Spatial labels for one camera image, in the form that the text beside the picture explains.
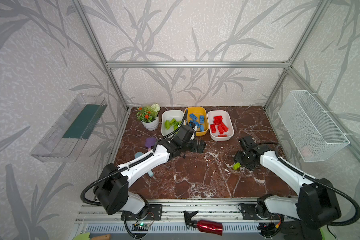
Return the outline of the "green lego brick pair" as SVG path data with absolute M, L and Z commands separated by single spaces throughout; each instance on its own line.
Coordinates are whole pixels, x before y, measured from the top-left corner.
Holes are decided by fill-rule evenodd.
M 170 121 L 170 125 L 171 125 L 171 126 L 177 126 L 177 125 L 178 125 L 177 120 L 176 120 L 176 119 L 172 119 L 172 120 Z

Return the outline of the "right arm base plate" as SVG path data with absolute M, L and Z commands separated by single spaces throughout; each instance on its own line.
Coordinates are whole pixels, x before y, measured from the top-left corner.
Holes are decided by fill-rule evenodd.
M 259 204 L 239 203 L 238 210 L 244 220 L 280 220 L 279 215 L 271 214 L 265 206 Z

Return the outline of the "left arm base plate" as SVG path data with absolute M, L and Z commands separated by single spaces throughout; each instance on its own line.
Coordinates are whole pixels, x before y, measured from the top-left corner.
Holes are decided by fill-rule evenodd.
M 139 214 L 133 214 L 132 212 L 124 211 L 121 216 L 121 220 L 137 221 L 160 221 L 163 213 L 163 205 L 161 204 L 149 204 L 148 207 L 144 207 Z

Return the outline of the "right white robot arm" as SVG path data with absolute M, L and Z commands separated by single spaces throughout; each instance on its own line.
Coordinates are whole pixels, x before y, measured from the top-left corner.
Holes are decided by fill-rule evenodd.
M 334 188 L 333 184 L 325 179 L 317 179 L 298 169 L 279 154 L 279 143 L 255 143 L 251 136 L 238 140 L 241 150 L 235 155 L 235 163 L 250 171 L 263 166 L 267 168 L 298 195 L 296 198 L 265 195 L 257 199 L 255 213 L 261 219 L 268 219 L 272 215 L 290 217 L 301 221 L 311 230 L 318 230 L 323 226 L 348 226 L 360 219 L 359 204 L 344 192 Z M 337 197 L 341 196 L 350 202 L 354 215 L 344 221 Z

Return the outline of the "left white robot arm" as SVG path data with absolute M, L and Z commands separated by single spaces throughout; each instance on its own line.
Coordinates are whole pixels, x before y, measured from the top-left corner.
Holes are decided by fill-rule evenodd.
M 103 207 L 108 215 L 130 212 L 144 218 L 150 204 L 141 195 L 131 193 L 129 188 L 155 167 L 181 154 L 202 153 L 205 142 L 195 139 L 197 128 L 195 124 L 181 125 L 171 135 L 157 139 L 153 148 L 142 156 L 118 166 L 106 165 L 100 177 L 82 190 L 81 201 Z

